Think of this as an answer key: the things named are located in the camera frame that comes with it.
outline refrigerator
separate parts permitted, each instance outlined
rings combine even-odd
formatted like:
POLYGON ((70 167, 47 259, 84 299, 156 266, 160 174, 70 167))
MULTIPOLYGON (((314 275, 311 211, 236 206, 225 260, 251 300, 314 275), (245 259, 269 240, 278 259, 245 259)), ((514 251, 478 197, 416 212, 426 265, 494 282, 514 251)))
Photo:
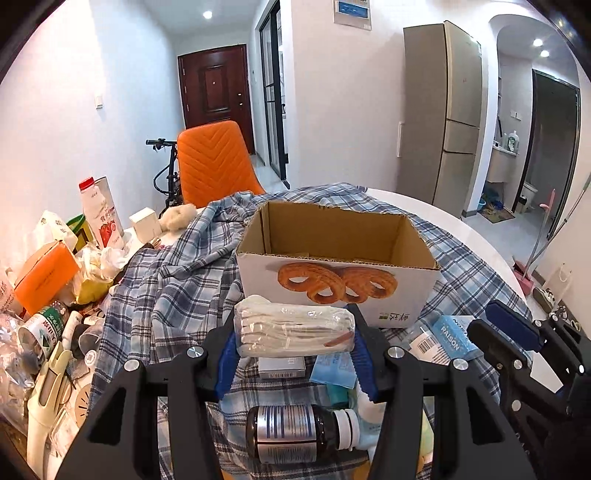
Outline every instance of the refrigerator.
POLYGON ((462 214, 482 106, 480 44, 451 22, 404 29, 405 117, 396 191, 462 214))

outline shoe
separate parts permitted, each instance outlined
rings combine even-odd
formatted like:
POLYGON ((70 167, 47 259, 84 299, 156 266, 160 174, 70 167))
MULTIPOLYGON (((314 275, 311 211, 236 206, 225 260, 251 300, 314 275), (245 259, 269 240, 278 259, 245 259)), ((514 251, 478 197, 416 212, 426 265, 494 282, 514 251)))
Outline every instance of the shoe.
POLYGON ((554 295, 552 295, 552 292, 549 288, 542 290, 541 288, 536 287, 534 288, 533 295, 534 300, 540 304, 546 313, 550 313, 552 311, 556 299, 554 298, 554 295))

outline blue package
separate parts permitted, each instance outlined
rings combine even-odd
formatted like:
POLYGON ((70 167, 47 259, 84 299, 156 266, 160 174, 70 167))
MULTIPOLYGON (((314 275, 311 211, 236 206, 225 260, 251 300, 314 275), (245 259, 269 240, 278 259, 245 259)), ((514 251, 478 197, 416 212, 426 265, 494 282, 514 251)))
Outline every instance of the blue package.
POLYGON ((357 381, 357 374, 349 352, 318 355, 310 381, 353 388, 357 381))
POLYGON ((441 315, 431 328, 433 335, 452 360, 472 360, 484 355, 468 339, 467 329, 472 320, 472 315, 441 315))

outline floor mat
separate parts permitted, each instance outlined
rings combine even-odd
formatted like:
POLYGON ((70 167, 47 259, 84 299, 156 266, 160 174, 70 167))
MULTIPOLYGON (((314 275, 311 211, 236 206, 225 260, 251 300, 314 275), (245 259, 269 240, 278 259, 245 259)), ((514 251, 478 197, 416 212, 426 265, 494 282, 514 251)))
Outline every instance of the floor mat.
POLYGON ((480 213, 490 223, 498 223, 502 222, 503 220, 511 220, 512 218, 515 218, 515 215, 513 215, 509 210, 504 208, 502 210, 497 210, 491 205, 486 205, 478 213, 480 213))

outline red bottle cap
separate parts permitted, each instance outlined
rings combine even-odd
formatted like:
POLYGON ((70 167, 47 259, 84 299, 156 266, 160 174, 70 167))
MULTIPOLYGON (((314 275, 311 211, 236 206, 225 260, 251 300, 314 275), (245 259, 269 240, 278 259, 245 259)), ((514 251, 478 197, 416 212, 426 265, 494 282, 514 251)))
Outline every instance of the red bottle cap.
POLYGON ((78 186, 80 191, 86 190, 88 187, 92 187, 95 184, 95 180, 92 177, 88 177, 86 180, 81 181, 78 186))

